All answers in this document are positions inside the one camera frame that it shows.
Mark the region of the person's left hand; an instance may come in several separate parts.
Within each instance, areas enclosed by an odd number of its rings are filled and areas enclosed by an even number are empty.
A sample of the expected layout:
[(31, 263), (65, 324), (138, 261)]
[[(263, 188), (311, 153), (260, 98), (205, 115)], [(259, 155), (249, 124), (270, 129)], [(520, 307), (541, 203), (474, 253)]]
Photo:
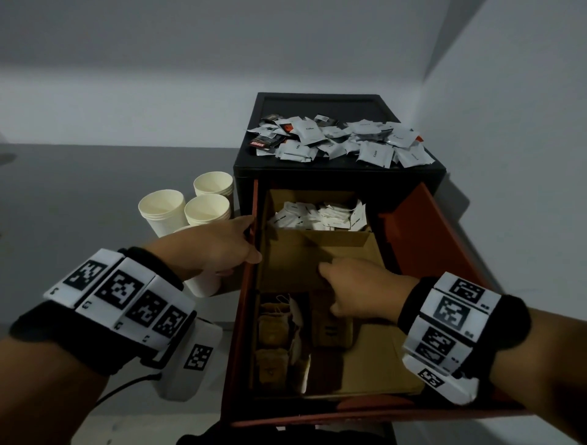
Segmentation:
[(245, 215), (192, 226), (159, 238), (144, 249), (162, 260), (181, 281), (185, 281), (204, 270), (224, 271), (228, 250), (237, 244), (251, 244), (245, 237), (245, 231), (253, 222), (253, 215)]

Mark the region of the person's right hand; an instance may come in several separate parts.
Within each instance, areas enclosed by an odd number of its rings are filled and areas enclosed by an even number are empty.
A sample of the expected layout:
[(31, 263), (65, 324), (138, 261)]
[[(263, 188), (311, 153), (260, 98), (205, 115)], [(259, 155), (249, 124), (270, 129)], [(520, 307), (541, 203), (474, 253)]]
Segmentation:
[(319, 263), (318, 271), (334, 290), (330, 311), (339, 318), (381, 318), (397, 323), (409, 294), (420, 282), (355, 258)]

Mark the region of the red drawer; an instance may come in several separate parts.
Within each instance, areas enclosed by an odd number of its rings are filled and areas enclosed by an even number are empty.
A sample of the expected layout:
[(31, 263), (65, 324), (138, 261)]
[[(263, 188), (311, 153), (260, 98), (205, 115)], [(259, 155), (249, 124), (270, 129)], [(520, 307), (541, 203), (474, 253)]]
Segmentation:
[[(255, 181), (250, 240), (260, 248), (255, 234), (258, 230), (258, 208), (263, 201)], [(294, 191), (342, 191), (298, 190)], [(357, 199), (361, 196), (351, 192)], [(382, 211), (365, 202), (368, 227), (376, 236), (384, 266), (393, 272), (404, 272), (416, 278), (439, 276), (452, 272), (475, 284), (488, 287), (447, 224), (428, 188), (420, 183), (392, 211)], [(251, 358), (251, 328), (246, 316), (251, 314), (248, 292), (252, 289), (254, 266), (245, 266), (241, 294), (226, 372), (221, 421), (232, 427), (257, 425), (294, 425), (333, 423), (344, 420), (451, 420), (505, 416), (523, 416), (527, 411), (498, 390), (481, 386), (473, 403), (459, 407), (446, 401), (424, 384), (418, 395), (370, 394), (328, 399), (256, 399), (248, 387)]]

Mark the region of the person's left forearm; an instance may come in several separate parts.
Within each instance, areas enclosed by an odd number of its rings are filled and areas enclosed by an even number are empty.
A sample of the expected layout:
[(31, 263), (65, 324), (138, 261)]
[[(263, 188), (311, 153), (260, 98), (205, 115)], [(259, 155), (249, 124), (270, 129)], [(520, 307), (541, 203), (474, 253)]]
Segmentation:
[(0, 445), (69, 445), (106, 388), (53, 342), (0, 340)]

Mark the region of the person's right forearm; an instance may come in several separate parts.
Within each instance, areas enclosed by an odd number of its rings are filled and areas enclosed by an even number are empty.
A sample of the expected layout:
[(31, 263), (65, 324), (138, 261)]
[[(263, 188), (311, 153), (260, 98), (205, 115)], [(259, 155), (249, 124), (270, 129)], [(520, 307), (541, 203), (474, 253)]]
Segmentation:
[(531, 329), (496, 353), (496, 388), (582, 445), (587, 445), (587, 321), (530, 309)]

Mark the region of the white paper cup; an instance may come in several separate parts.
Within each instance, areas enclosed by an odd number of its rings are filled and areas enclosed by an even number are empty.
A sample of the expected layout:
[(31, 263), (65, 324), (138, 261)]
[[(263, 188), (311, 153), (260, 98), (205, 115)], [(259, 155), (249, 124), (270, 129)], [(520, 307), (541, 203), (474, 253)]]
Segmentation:
[(231, 219), (231, 204), (219, 194), (203, 194), (191, 199), (184, 207), (189, 226), (202, 226)]
[(224, 271), (201, 271), (198, 275), (183, 281), (195, 298), (209, 298), (216, 295), (224, 278), (230, 277), (234, 269)]
[(225, 197), (233, 195), (234, 179), (229, 173), (211, 171), (199, 175), (193, 182), (196, 196), (217, 194)]
[(163, 189), (144, 196), (138, 210), (155, 234), (161, 238), (188, 226), (184, 212), (186, 206), (182, 192)]

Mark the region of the brown tea bag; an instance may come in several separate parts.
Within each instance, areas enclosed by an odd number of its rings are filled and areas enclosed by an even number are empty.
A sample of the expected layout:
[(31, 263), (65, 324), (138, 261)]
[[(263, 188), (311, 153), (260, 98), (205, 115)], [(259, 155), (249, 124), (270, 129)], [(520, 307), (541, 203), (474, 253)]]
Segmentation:
[(283, 348), (254, 352), (256, 390), (262, 396), (305, 395), (312, 356)]
[(267, 348), (289, 349), (304, 327), (296, 293), (262, 293), (259, 301), (258, 341)]

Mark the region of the heap of small white sachets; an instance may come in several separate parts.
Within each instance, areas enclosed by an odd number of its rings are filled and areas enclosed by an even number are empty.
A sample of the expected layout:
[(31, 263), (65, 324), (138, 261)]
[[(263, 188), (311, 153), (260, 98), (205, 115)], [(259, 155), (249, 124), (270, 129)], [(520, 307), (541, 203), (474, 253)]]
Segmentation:
[(285, 202), (283, 208), (268, 219), (273, 228), (304, 231), (366, 231), (366, 205), (360, 200), (353, 207), (337, 203)]

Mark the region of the cardboard divider box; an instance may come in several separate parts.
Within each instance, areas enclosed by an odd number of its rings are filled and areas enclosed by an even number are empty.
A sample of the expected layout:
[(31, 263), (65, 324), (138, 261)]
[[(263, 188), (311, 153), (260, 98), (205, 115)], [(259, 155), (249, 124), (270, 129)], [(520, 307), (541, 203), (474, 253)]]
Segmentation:
[[(309, 294), (331, 292), (321, 277), (318, 265), (335, 258), (355, 258), (383, 266), (375, 234), (366, 231), (304, 231), (273, 228), (268, 224), (285, 202), (311, 204), (337, 203), (353, 207), (357, 198), (343, 191), (294, 191), (269, 189), (258, 208), (258, 230), (262, 262), (256, 266), (252, 289), (248, 292), (251, 314), (246, 316), (251, 328), (252, 344), (248, 387), (256, 399), (305, 398), (328, 399), (370, 394), (418, 395), (424, 387), (401, 362), (401, 344), (405, 335), (385, 321), (354, 321), (353, 345), (349, 349), (314, 347), (312, 344)], [(296, 293), (304, 327), (299, 330), (289, 351), (312, 356), (305, 395), (262, 396), (255, 388), (254, 352), (270, 349), (258, 341), (259, 301), (262, 293)]]

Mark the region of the brown paper packet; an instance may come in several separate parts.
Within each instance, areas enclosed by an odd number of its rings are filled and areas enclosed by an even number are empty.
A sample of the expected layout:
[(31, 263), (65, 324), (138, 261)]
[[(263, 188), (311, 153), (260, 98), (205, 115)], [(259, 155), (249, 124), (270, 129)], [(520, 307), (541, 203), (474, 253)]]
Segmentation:
[(351, 317), (337, 317), (331, 311), (334, 304), (331, 292), (309, 294), (312, 344), (314, 347), (349, 349), (353, 345), (354, 321)]

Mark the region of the black cabinet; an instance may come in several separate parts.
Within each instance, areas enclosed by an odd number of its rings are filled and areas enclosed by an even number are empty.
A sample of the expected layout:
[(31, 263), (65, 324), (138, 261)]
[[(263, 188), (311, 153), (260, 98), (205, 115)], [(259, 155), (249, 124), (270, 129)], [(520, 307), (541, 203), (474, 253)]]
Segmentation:
[[(326, 115), (340, 122), (362, 119), (374, 122), (399, 122), (391, 109), (377, 94), (325, 94), (259, 92), (249, 125), (262, 117), (279, 114), (284, 117), (315, 117)], [(425, 166), (403, 168), (396, 164), (387, 169), (355, 157), (342, 156), (333, 160), (321, 158), (310, 163), (283, 161), (274, 156), (257, 156), (249, 146), (252, 136), (245, 136), (233, 165), (241, 214), (253, 214), (255, 181), (261, 197), (268, 189), (342, 190), (354, 191), (365, 202), (382, 211), (394, 210), (420, 183), (434, 195), (447, 174), (446, 167), (435, 157)]]

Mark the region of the left marker wristband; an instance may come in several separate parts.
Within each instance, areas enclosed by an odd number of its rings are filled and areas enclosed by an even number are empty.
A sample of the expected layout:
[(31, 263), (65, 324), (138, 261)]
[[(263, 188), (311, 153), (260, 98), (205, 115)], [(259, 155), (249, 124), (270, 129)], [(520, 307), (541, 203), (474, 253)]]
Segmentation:
[(99, 249), (19, 316), (9, 336), (55, 343), (103, 376), (135, 358), (162, 370), (197, 314), (183, 287), (145, 249)]

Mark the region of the marker wristband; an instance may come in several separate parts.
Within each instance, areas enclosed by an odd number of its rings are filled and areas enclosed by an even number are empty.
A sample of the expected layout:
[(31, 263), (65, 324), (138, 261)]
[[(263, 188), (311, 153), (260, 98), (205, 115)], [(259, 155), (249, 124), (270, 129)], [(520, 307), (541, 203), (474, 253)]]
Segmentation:
[(449, 272), (424, 277), (398, 319), (403, 365), (452, 404), (464, 406), (487, 381), (497, 352), (524, 342), (532, 320), (525, 302)]
[(19, 316), (9, 336), (55, 343), (103, 376), (135, 358), (162, 370), (197, 314), (183, 287), (145, 249), (99, 249)]

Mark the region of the pile of white sachets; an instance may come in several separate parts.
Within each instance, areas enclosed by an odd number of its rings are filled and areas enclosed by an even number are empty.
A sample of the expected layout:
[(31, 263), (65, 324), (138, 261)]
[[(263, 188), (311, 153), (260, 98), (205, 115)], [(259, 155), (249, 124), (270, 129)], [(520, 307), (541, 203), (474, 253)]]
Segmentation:
[(315, 117), (283, 117), (267, 115), (253, 128), (247, 129), (248, 143), (256, 135), (285, 137), (274, 154), (253, 149), (256, 156), (301, 164), (316, 159), (335, 160), (354, 157), (356, 161), (390, 169), (429, 166), (435, 159), (424, 147), (421, 134), (409, 126), (395, 122), (362, 119), (341, 122), (326, 115)]

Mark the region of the right marker wristband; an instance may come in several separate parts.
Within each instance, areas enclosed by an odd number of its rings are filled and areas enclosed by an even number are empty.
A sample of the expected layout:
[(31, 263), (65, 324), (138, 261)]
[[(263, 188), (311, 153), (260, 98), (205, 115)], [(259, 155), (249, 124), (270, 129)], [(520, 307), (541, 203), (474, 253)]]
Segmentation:
[(403, 365), (452, 404), (464, 406), (487, 381), (497, 352), (524, 342), (532, 320), (525, 302), (449, 272), (424, 277), (398, 319)]

